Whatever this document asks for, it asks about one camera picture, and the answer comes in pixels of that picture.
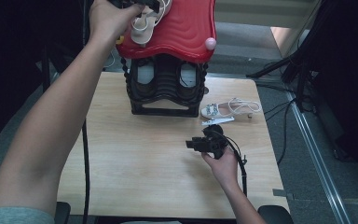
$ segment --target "white shoe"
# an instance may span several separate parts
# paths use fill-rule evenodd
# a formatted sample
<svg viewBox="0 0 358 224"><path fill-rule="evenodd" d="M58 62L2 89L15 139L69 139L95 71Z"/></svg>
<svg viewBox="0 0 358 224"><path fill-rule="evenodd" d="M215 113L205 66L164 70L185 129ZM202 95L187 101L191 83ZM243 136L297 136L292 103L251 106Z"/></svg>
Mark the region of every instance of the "white shoe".
<svg viewBox="0 0 358 224"><path fill-rule="evenodd" d="M235 117L237 115L248 115L261 111L261 104L258 102L245 101L232 98L228 103L210 104L201 109L201 115L207 119L222 119Z"/></svg>
<svg viewBox="0 0 358 224"><path fill-rule="evenodd" d="M150 41L154 28L171 10L173 0L158 0L159 13L145 7L141 18L132 21L131 39L142 47Z"/></svg>

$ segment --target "black cloth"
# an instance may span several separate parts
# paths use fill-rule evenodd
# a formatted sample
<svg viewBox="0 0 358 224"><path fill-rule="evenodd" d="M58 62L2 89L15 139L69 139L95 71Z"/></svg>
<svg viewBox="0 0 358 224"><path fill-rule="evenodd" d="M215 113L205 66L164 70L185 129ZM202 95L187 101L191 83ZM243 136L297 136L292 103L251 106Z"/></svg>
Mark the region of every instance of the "black cloth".
<svg viewBox="0 0 358 224"><path fill-rule="evenodd" d="M336 143L358 161L358 0L339 1L317 41L313 84L344 131Z"/></svg>
<svg viewBox="0 0 358 224"><path fill-rule="evenodd" d="M0 1L0 132L41 84L42 48L81 50L82 15L77 0Z"/></svg>

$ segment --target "red plastic toy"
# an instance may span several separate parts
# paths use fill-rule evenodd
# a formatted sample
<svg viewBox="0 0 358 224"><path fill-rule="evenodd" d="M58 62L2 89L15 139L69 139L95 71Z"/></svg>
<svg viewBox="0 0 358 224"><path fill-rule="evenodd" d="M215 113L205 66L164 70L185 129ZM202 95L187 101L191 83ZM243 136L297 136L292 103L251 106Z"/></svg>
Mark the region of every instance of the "red plastic toy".
<svg viewBox="0 0 358 224"><path fill-rule="evenodd" d="M216 39L213 9L214 0L173 0L171 11L154 27L145 48L131 40L129 29L117 51L127 59L166 53L191 63L207 63L214 49L207 49L205 42Z"/></svg>

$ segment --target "wooden table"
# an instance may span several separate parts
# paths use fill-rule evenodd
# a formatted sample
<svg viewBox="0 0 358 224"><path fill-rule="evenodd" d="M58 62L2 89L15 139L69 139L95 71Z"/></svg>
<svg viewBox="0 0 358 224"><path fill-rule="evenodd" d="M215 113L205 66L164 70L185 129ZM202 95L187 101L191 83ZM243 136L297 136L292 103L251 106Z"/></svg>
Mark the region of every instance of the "wooden table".
<svg viewBox="0 0 358 224"><path fill-rule="evenodd" d="M210 92L200 108L232 97L259 101L250 79L207 77ZM153 107L176 106L156 102ZM177 118L131 113L123 74L102 73L88 113L90 164L89 214L120 217L234 218L229 202L199 152L186 140L203 136L203 117ZM285 207L283 189L263 113L237 117L221 124L246 155L248 197L255 208L266 204ZM66 163L59 201L83 214L85 177L82 136Z"/></svg>

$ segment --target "black stand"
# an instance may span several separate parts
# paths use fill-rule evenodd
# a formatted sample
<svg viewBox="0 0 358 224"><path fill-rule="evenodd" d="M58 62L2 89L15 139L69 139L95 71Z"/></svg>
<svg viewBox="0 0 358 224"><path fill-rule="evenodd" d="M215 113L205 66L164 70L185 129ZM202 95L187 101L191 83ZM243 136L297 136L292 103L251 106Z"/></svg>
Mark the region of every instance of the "black stand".
<svg viewBox="0 0 358 224"><path fill-rule="evenodd" d="M338 1L322 1L319 8L316 20L310 29L309 34L304 39L304 42L298 48L296 52L290 56L267 66L265 69L250 75L247 77L259 78L269 72L272 72L282 66L287 65L282 74L282 81L284 83L292 82L298 75L298 85L296 90L296 104L300 112L304 111L302 102L304 99L304 87L307 77L310 76L310 69L314 63L314 58L317 57L317 46L319 44L319 33L324 28L324 23L328 20L328 17L332 14L337 6Z"/></svg>
<svg viewBox="0 0 358 224"><path fill-rule="evenodd" d="M138 69L145 61L153 62L154 74L149 83L142 84L138 82ZM121 63L127 83L127 94L131 100L132 114L192 118L199 115L200 102L205 90L207 63L189 63L170 54L158 54L148 59L133 59L130 72L128 72L124 58L121 59ZM191 64L195 69L195 85L192 87L186 87L180 83L180 68L185 63ZM170 100L187 109L144 106L162 99Z"/></svg>

